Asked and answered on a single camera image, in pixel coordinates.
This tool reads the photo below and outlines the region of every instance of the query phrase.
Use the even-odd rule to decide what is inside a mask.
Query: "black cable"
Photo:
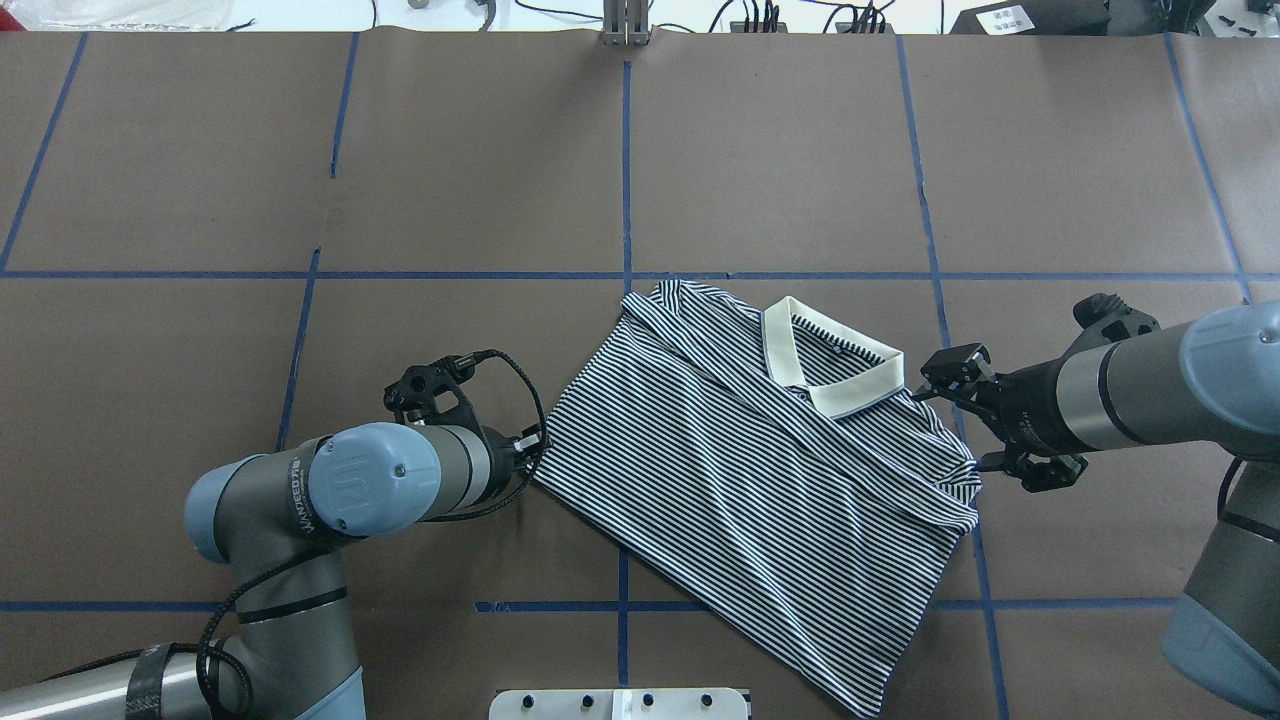
[[[863,9],[861,17],[856,18],[854,27],[849,29],[859,33],[870,32],[872,28],[876,26],[876,13],[877,13],[876,3],[868,1],[867,8]]]
[[[497,17],[498,17],[498,0],[485,0],[484,24],[480,26],[479,32],[489,32],[489,28],[493,27],[493,20]]]
[[[529,466],[525,469],[525,478],[520,480],[520,484],[516,486],[516,489],[507,493],[507,496],[503,497],[502,500],[486,507],[481,507],[480,510],[472,510],[470,512],[461,512],[457,515],[440,515],[439,518],[431,518],[429,520],[424,520],[426,523],[454,523],[458,520],[474,520],[476,518],[483,518],[490,512],[497,512],[498,510],[502,510],[507,505],[511,505],[517,497],[520,497],[520,493],[525,492],[525,488],[529,487],[529,483],[534,479],[534,475],[538,474],[538,465],[541,464],[543,455],[547,452],[548,448],[550,448],[552,439],[550,439],[550,433],[547,428],[547,413],[543,411],[543,401],[538,396],[538,388],[534,387],[534,380],[529,378],[529,373],[525,373],[525,369],[521,368],[518,363],[512,360],[511,355],[507,355],[500,350],[483,350],[480,352],[476,352],[475,356],[477,365],[490,357],[500,357],[504,363],[507,363],[507,365],[511,365],[511,369],[515,370],[516,374],[520,375],[520,379],[525,382],[525,387],[529,388],[529,395],[532,396],[534,398],[534,409],[538,410],[538,427],[541,428],[543,433],[541,447],[538,450],[538,455],[534,455],[532,462],[530,462]]]
[[[1217,488],[1219,516],[1221,516],[1222,511],[1226,510],[1226,496],[1231,492],[1231,480],[1235,479],[1235,474],[1240,471],[1240,465],[1243,464],[1244,461],[1239,457],[1233,459],[1231,464],[1226,468],[1226,474],[1222,475],[1222,486]]]
[[[214,633],[218,632],[218,625],[221,624],[223,618],[225,618],[230,609],[236,605],[236,601],[248,591],[256,588],[266,580],[270,580],[280,573],[292,570],[303,562],[310,562],[311,560],[328,555],[329,552],[332,551],[326,547],[311,548],[301,555],[296,555],[294,557],[285,560],[284,562],[280,562],[270,570],[256,575],[255,578],[242,583],[238,588],[233,589],[232,593],[227,596],[227,600],[218,606],[218,610],[214,611],[212,616],[209,618],[209,623],[205,624],[205,632],[201,633],[200,643],[197,643],[195,651],[196,684],[200,685],[200,694],[209,705],[209,710],[212,711],[214,720],[221,720],[224,717],[248,717],[250,711],[253,708],[253,683],[250,682],[248,673],[244,671],[244,666],[233,656],[212,647]],[[241,703],[242,707],[238,710],[229,710],[223,705],[221,698],[218,697],[218,691],[214,689],[212,682],[209,678],[209,659],[218,657],[214,655],[215,652],[227,656],[227,660],[223,660],[221,657],[219,657],[219,660],[230,665],[232,670],[239,675],[241,683],[244,685],[244,702]]]
[[[728,6],[732,5],[732,4],[733,4],[733,0],[724,0],[724,4],[721,5],[721,9],[716,12],[716,17],[712,18],[712,27],[707,28],[707,32],[716,32],[716,23],[719,22],[721,15],[723,15],[724,10],[728,10]]]
[[[849,3],[841,3],[841,4],[836,5],[836,9],[832,10],[829,15],[827,15],[827,24],[822,26],[823,35],[826,35],[826,32],[828,29],[831,29],[831,23],[835,22],[836,15],[838,15],[840,12],[845,10],[845,9],[852,10],[854,12],[854,22],[858,22],[858,6],[856,5],[850,5]]]
[[[521,8],[524,8],[526,10],[536,10],[539,13],[549,13],[549,14],[553,14],[553,15],[573,15],[575,18],[585,18],[588,20],[603,20],[604,19],[600,15],[588,15],[586,13],[579,13],[576,10],[553,10],[550,8],[539,8],[538,5],[530,5],[529,3],[525,3],[525,0],[513,0],[513,1],[516,3],[516,5],[520,5]]]
[[[56,680],[58,678],[65,678],[68,675],[78,675],[81,673],[88,673],[90,670],[97,670],[99,667],[106,667],[108,665],[115,665],[116,662],[120,662],[123,660],[133,660],[134,657],[141,656],[142,652],[143,652],[142,650],[131,650],[128,652],[120,652],[120,653],[113,655],[110,657],[102,657],[102,659],[95,660],[92,662],[86,662],[84,665],[81,665],[78,667],[72,667],[70,670],[63,670],[61,673],[59,673],[56,675],[50,675],[50,676],[45,678],[44,680],[41,680],[41,683],[47,683],[49,680]],[[192,655],[196,655],[198,657],[200,646],[196,644],[196,643],[174,643],[173,652],[174,653],[192,653]],[[244,664],[242,664],[239,660],[237,660],[229,652],[225,652],[225,651],[219,650],[219,648],[210,648],[207,655],[209,655],[209,657],[212,657],[212,659],[218,660],[219,662],[225,662],[236,673],[236,675],[239,678],[241,685],[244,688],[244,693],[246,693],[244,697],[246,698],[252,698],[252,693],[253,693],[252,683],[250,683],[250,680],[248,680],[248,671],[244,669]]]

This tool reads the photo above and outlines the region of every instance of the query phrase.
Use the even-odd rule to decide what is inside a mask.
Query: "white collar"
[[[805,380],[791,318],[809,320],[840,340],[884,359],[879,365],[851,378],[828,386],[813,386]],[[783,387],[803,387],[809,392],[813,406],[828,418],[851,415],[899,391],[904,383],[902,351],[872,340],[858,331],[846,328],[790,295],[764,310],[760,318],[764,334],[764,357],[769,377]]]

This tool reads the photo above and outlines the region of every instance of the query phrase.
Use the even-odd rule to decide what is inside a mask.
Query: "metal bracket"
[[[604,0],[605,45],[649,45],[649,0]]]
[[[750,720],[751,693],[731,688],[506,691],[489,720]]]

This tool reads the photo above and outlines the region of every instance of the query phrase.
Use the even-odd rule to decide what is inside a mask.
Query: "folded shirt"
[[[969,450],[902,354],[792,297],[671,281],[548,418],[538,479],[859,716],[978,521]]]

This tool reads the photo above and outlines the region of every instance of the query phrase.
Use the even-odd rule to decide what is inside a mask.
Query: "gray robot arm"
[[[419,521],[500,507],[524,486],[484,510],[467,511],[499,496],[517,468],[529,464],[531,473],[545,446],[536,392],[540,423],[526,437],[507,438],[479,424],[458,384],[485,356],[410,368],[384,396],[401,423],[371,423],[285,452],[255,455],[206,473],[192,487],[187,532],[204,557],[230,565],[239,585],[221,611],[234,603],[241,630],[221,651],[242,665],[250,683],[227,662],[204,662],[202,652],[170,659],[174,648],[160,646],[137,659],[0,693],[0,720],[207,720],[243,716],[250,707],[252,717],[266,720],[364,717],[338,551]],[[458,402],[442,413],[435,398],[444,392]],[[211,641],[216,619],[202,643]]]
[[[1030,492],[1069,487],[1084,454],[1120,447],[1211,441],[1247,461],[1162,650],[1213,693],[1280,717],[1280,302],[1160,329],[1096,295],[1075,316],[1083,332],[1061,357],[1014,373],[995,373],[980,345],[938,351],[916,397],[978,415],[1005,442],[979,468]]]

